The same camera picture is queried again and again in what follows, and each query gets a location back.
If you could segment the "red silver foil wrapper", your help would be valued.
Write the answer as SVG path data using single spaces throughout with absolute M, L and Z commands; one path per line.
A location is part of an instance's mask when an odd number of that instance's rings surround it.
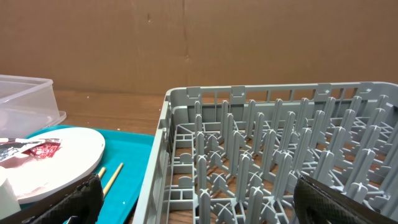
M 9 160 L 19 154 L 45 159 L 53 157 L 60 149 L 61 139 L 21 139 L 1 138 L 1 162 Z

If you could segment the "white paper cup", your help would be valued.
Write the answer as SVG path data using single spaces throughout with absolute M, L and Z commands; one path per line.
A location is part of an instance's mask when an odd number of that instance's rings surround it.
M 0 217 L 6 218 L 21 210 L 19 202 L 14 194 L 12 186 L 6 176 L 1 176 L 0 188 Z

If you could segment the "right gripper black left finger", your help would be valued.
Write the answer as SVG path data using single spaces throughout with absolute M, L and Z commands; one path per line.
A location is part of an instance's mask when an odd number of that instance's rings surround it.
M 33 205 L 1 219 L 1 224 L 96 223 L 104 204 L 98 174 L 91 173 Z

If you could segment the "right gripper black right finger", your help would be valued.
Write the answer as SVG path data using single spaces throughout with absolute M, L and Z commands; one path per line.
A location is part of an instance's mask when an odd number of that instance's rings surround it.
M 308 175 L 297 180 L 294 210 L 300 223 L 397 224 Z

